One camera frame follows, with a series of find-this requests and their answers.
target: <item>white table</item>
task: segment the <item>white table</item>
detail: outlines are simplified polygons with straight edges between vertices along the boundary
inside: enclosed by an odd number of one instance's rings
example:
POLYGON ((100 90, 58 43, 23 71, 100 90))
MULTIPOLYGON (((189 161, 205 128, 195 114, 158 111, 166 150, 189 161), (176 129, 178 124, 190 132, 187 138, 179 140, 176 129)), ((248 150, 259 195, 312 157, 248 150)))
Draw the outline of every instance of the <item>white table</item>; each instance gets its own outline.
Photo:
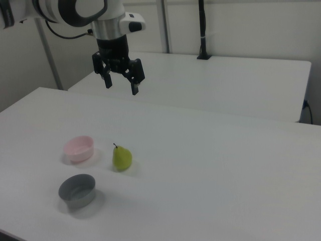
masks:
POLYGON ((39 88, 0 113, 0 229, 27 241, 321 237, 321 128, 39 88), (73 166, 62 146, 90 135, 73 166), (113 143, 132 151, 111 168, 113 143), (58 189, 87 173, 97 197, 58 189))
POLYGON ((112 73, 107 90, 92 73, 69 89, 154 104, 193 108, 258 118, 296 122, 300 119, 311 63, 306 61, 131 53, 140 58, 146 79, 139 94, 112 73))

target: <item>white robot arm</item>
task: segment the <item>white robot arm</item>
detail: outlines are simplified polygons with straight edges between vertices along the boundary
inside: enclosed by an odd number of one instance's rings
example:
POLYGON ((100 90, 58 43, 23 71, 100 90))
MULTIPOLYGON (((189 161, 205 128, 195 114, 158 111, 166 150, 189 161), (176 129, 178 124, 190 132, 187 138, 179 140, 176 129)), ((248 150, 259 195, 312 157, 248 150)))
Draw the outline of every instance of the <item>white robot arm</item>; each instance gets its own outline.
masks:
POLYGON ((125 12, 120 0, 0 0, 0 29, 28 18, 73 27, 90 25, 99 51, 93 58, 94 70, 112 86, 110 71, 120 73, 131 83, 132 94, 144 80, 139 59, 130 60, 126 34, 145 29, 143 17, 125 12))

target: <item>cable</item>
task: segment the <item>cable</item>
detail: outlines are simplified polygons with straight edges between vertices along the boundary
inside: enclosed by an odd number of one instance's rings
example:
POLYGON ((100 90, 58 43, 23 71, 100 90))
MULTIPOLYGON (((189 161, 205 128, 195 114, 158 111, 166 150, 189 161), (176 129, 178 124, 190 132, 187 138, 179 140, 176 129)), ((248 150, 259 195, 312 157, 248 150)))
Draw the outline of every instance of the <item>cable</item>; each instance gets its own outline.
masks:
POLYGON ((312 110, 311 110, 311 107, 310 107, 310 105, 309 105, 309 103, 308 103, 308 100, 305 99, 305 100, 303 101, 302 109, 305 109, 306 107, 309 108, 309 112, 310 112, 310 122, 311 122, 311 125, 313 125, 312 110))
POLYGON ((311 107, 310 107, 309 103, 306 103, 306 107, 308 107, 308 108, 309 108, 309 112, 310 112, 310 119, 311 119, 311 125, 313 125, 312 110, 311 110, 311 107))
POLYGON ((47 25, 48 29, 49 29, 54 35, 56 35, 57 37, 62 38, 62 39, 78 39, 78 38, 83 37, 83 36, 86 36, 86 35, 91 36, 91 34, 92 34, 92 30, 89 29, 87 33, 84 33, 84 34, 81 34, 81 35, 77 35, 77 36, 74 36, 74 37, 65 37, 65 36, 62 36, 62 35, 57 34, 57 33, 50 27, 50 25, 49 25, 49 23, 48 23, 47 20, 46 20, 45 22, 46 22, 46 25, 47 25))

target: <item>black stand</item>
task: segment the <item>black stand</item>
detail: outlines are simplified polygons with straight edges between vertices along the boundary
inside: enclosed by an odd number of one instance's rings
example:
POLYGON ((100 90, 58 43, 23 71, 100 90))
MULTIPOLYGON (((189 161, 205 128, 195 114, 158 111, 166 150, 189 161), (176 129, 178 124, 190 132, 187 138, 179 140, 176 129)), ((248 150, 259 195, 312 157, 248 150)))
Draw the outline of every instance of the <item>black stand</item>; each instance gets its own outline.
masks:
POLYGON ((201 49, 200 49, 200 55, 197 57, 197 59, 208 60, 212 55, 208 55, 206 52, 206 38, 205 38, 206 17, 205 17, 205 10, 204 10, 204 0, 199 0, 199 10, 200 10, 201 49))
POLYGON ((99 51, 92 56, 94 70, 105 81, 106 88, 112 86, 110 72, 122 74, 131 84, 133 95, 145 79, 141 60, 130 60, 126 35, 115 40, 97 40, 99 51))

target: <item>pear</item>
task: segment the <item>pear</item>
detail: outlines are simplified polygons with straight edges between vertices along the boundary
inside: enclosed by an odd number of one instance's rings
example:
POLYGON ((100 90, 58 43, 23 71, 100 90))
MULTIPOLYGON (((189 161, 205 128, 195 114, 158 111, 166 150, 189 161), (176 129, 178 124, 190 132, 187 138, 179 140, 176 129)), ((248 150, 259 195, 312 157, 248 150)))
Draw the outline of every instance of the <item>pear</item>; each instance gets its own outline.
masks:
POLYGON ((132 155, 128 149, 117 146, 115 143, 114 145, 112 163, 117 171, 123 171, 130 167, 132 155))

